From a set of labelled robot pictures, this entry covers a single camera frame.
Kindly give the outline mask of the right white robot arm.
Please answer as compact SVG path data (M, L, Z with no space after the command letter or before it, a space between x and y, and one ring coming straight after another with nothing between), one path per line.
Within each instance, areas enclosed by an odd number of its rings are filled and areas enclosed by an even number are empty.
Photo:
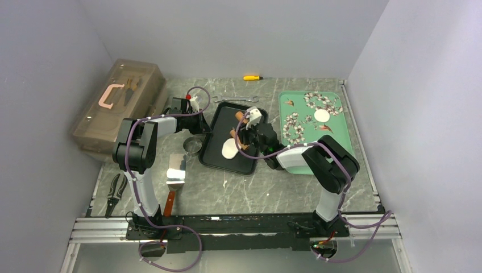
M241 144L260 152L255 157L240 153L250 159L265 161L274 170L308 167L322 187L315 209L314 231L327 236L335 229L346 190L360 171L359 162L333 137L324 135L315 142L283 145L270 123L247 125L243 122L235 129L235 137Z

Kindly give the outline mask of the white dough ball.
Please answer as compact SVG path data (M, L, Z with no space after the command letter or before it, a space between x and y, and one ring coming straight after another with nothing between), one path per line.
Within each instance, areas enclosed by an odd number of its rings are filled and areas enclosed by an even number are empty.
M231 160L238 154L238 148L236 147L235 139L227 139L221 149L221 154L225 159Z

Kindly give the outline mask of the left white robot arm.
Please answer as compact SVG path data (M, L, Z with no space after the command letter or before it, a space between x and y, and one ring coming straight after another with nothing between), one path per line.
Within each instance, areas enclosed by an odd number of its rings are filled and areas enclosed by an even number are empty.
M173 98L162 114L141 119L125 118L120 123L113 148L113 161L129 183L135 203L132 221L150 239L162 234L163 216L155 196L151 168L156 159L157 139L188 130L192 135L208 134L211 128L203 116L199 97Z

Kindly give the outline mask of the wooden double-ended dough roller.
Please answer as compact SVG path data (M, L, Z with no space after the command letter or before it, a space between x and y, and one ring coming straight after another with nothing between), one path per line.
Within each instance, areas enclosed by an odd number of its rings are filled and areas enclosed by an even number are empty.
M244 113L242 111L238 111L236 112L235 114L235 117L238 121L241 121L242 124L240 125L240 128L238 130L238 132L240 133L242 128L243 128L243 125L245 125L248 121L246 119L244 119ZM230 131L230 135L231 137L234 139L235 137L238 137L238 140L237 140L237 143L239 145L239 147L242 149L242 150L247 150L249 149L249 145L246 145L246 144L243 144L242 141L241 141L241 137L236 133L236 129L231 129Z

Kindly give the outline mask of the black baking tray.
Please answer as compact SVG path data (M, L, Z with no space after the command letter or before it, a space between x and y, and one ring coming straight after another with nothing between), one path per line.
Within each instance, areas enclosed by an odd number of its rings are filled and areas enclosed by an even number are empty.
M212 132L205 137L198 156L201 164L241 175L250 175L254 172L255 160L241 154L236 154L232 159L226 159L222 155L224 142L231 138L230 131L235 129L239 122L235 114L248 108L247 105L233 102L218 104L210 125Z

